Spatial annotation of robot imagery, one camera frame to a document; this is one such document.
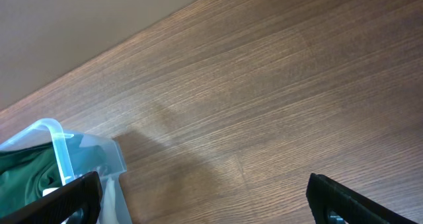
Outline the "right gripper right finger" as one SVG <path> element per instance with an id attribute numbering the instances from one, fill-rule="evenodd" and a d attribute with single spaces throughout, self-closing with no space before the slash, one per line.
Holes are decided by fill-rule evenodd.
<path id="1" fill-rule="evenodd" d="M 323 174 L 310 175 L 306 197 L 318 224 L 416 224 Z"/>

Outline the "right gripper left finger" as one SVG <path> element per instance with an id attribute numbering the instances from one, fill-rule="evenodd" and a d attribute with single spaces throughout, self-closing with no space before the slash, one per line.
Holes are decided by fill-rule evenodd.
<path id="1" fill-rule="evenodd" d="M 43 198 L 1 218 L 2 223 L 96 223 L 102 187 L 97 172 L 88 172 Z"/>

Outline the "dark green cloth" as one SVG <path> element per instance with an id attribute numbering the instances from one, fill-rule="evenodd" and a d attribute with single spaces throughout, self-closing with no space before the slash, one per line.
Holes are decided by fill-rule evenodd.
<path id="1" fill-rule="evenodd" d="M 66 139 L 76 175 L 97 171 L 106 174 L 106 153 L 99 145 L 82 147 L 83 136 Z M 34 147 L 1 152 L 1 217 L 40 199 L 47 188 L 62 186 L 51 142 Z"/>

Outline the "white cloth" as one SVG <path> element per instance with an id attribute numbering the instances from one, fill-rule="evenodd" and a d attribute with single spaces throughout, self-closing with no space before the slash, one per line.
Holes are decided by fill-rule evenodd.
<path id="1" fill-rule="evenodd" d="M 53 199 L 49 210 L 66 223 L 118 224 L 115 181 L 101 182 L 97 172 L 90 172 L 60 188 L 42 192 Z"/>

